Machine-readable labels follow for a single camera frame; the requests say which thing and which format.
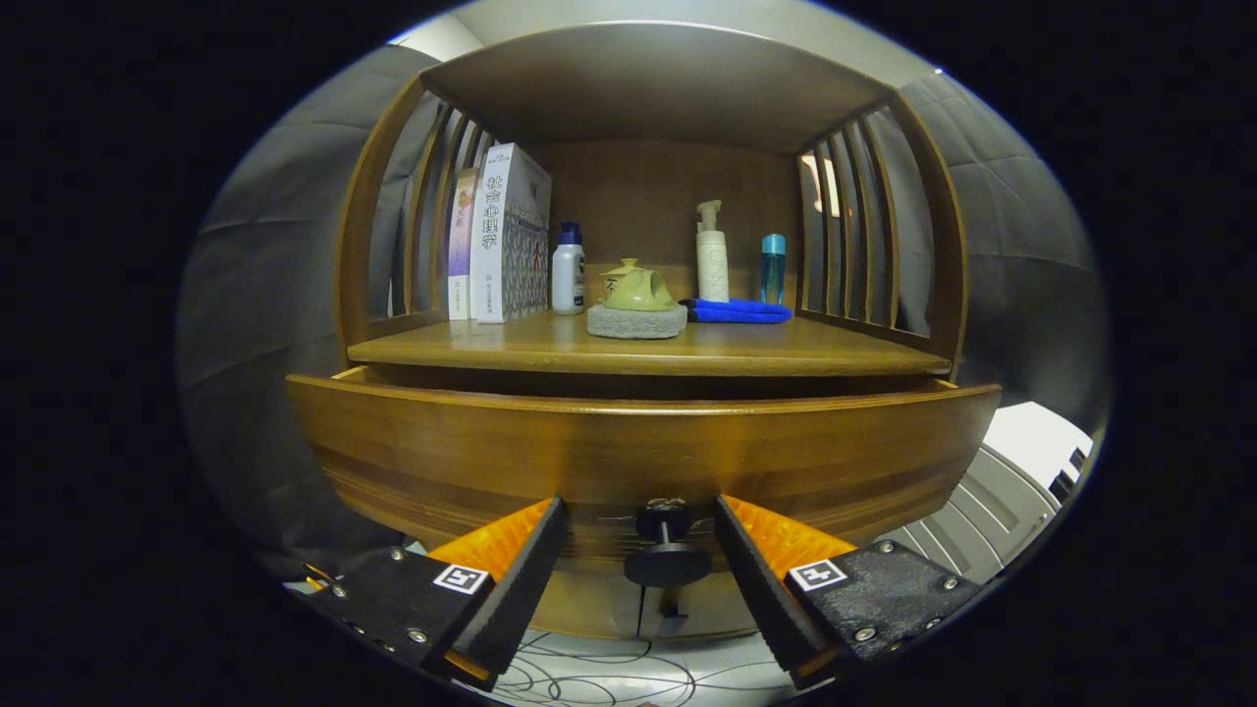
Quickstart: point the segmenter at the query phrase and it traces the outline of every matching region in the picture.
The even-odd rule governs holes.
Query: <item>drawer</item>
[[[856,543],[928,516],[960,481],[999,400],[998,386],[928,380],[891,392],[754,398],[725,389],[737,399],[676,400],[649,398],[665,381],[564,375],[552,390],[567,395],[523,395],[486,392],[491,376],[481,372],[453,381],[421,374],[360,366],[333,379],[288,377],[339,497],[436,547],[558,494],[571,535],[557,570],[607,577],[608,595],[635,589],[611,577],[622,580],[623,559],[647,545],[634,513],[651,498],[690,504],[686,541],[708,547],[725,579],[711,521],[722,492]],[[588,395],[574,396],[577,386]]]

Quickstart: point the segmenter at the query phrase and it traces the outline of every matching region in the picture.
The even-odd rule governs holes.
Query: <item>white pump bottle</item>
[[[699,224],[699,298],[709,302],[729,301],[729,258],[724,247],[724,231],[715,230],[715,215],[720,200],[698,205]]]

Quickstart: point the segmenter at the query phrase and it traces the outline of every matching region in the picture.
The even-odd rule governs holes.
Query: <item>shelf board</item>
[[[894,88],[737,30],[661,21],[556,29],[424,73],[502,142],[708,142],[794,155]]]
[[[686,325],[659,341],[602,338],[586,315],[553,312],[504,325],[441,322],[351,346],[365,364],[672,376],[941,375],[945,359],[794,317],[781,325]]]

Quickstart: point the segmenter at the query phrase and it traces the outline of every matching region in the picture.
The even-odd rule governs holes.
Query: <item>teapot lid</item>
[[[628,273],[631,273],[634,270],[642,269],[642,268],[637,267],[637,258],[620,258],[620,262],[623,263],[623,265],[620,265],[618,268],[616,268],[613,270],[607,270],[605,273],[598,273],[598,274],[603,274],[603,276],[623,276],[623,274],[628,274]]]

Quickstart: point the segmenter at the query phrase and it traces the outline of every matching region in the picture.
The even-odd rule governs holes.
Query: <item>book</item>
[[[459,172],[454,186],[454,206],[450,214],[449,249],[449,315],[450,320],[471,318],[471,214],[475,206],[475,186],[480,170],[475,167]]]
[[[471,231],[471,311],[481,323],[544,312],[552,180],[515,143],[485,155]]]

